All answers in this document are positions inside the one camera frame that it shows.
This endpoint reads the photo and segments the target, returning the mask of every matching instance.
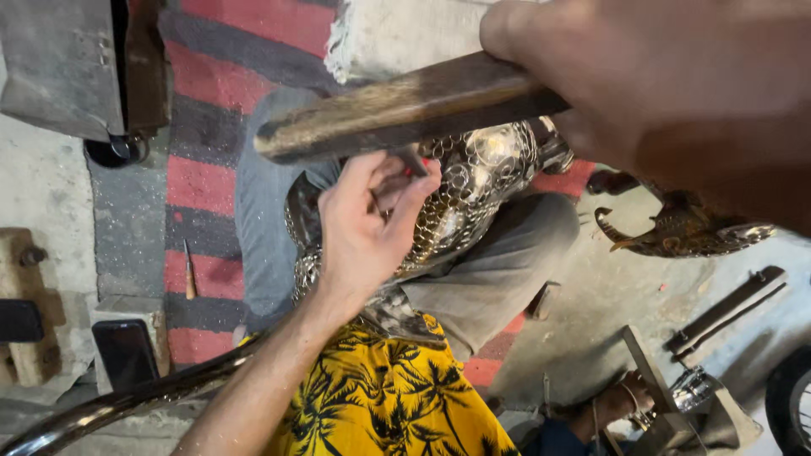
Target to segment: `wooden handle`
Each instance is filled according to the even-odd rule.
[[[265,123],[254,146],[276,163],[317,161],[568,108],[523,68],[478,52],[327,98]]]
[[[197,288],[195,287],[195,274],[192,271],[186,271],[186,299],[194,299],[197,297]]]

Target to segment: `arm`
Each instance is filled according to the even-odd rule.
[[[324,254],[316,288],[211,401],[174,455],[261,454],[324,345],[402,262],[417,214],[440,184],[439,164],[396,195],[385,222],[370,192],[384,161],[384,153],[353,158],[319,198]]]
[[[574,108],[575,153],[811,235],[811,18],[704,0],[502,2],[484,49]]]

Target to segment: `gray pants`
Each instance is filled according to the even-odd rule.
[[[331,187],[336,162],[279,166],[253,148],[259,126],[312,103],[312,92],[280,89],[265,97],[249,122],[237,170],[235,218],[242,248],[245,302],[258,316],[249,329],[272,324],[291,309],[296,247],[287,234],[284,204],[293,181],[307,172],[317,187]],[[496,220],[443,277],[402,284],[411,306],[434,316],[454,356],[466,361],[530,303],[554,273],[579,231],[568,197],[547,193],[504,204]]]

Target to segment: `cloth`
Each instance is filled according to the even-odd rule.
[[[282,88],[259,102],[247,129],[252,138],[274,116],[315,100],[312,92]],[[340,174],[335,161],[279,166],[259,157],[246,141],[237,169],[235,218],[242,248],[245,303],[264,316],[249,330],[266,327],[290,310],[296,247],[287,234],[287,191],[305,171],[319,188]],[[466,361],[530,303],[564,259],[579,231],[567,196],[547,193],[504,204],[473,248],[443,277],[401,285],[411,307],[443,326],[457,360]]]
[[[447,348],[348,325],[298,387],[265,453],[518,455],[461,370]]]
[[[590,447],[574,435],[563,421],[546,418],[538,435],[524,448],[524,456],[588,456]]]

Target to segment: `chrome pipe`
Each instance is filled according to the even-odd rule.
[[[220,388],[253,356],[266,334],[192,368],[128,391],[100,396],[44,419],[8,441],[0,449],[0,456],[56,454],[74,441],[127,416]]]

